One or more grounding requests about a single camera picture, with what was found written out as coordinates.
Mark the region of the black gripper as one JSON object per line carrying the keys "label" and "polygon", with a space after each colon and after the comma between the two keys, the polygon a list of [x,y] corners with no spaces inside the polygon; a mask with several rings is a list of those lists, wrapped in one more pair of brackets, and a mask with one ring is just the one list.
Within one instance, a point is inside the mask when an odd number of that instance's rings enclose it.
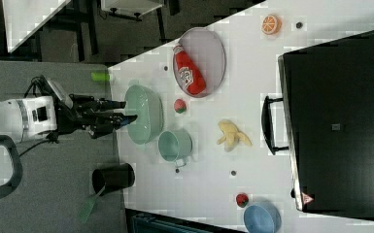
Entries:
{"label": "black gripper", "polygon": [[92,139],[106,136],[113,129],[122,127],[135,121],[138,116],[125,116],[115,114],[112,116],[108,111],[124,109],[126,102],[112,101],[105,98],[95,100],[93,96],[70,95],[73,108],[69,109],[59,99],[56,100],[56,132],[58,135],[72,134],[76,130],[87,130]]}

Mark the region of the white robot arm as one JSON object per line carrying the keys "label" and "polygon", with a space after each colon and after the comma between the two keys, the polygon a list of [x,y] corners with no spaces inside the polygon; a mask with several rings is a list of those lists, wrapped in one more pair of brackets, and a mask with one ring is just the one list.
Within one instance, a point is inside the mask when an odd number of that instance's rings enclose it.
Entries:
{"label": "white robot arm", "polygon": [[22,179],[22,154],[17,145],[35,141],[55,142],[60,135],[87,130],[97,139],[118,130],[137,119],[121,110],[125,104],[92,96],[41,96],[10,99],[0,102],[0,157],[9,156],[10,173],[0,167],[0,199],[14,192]]}

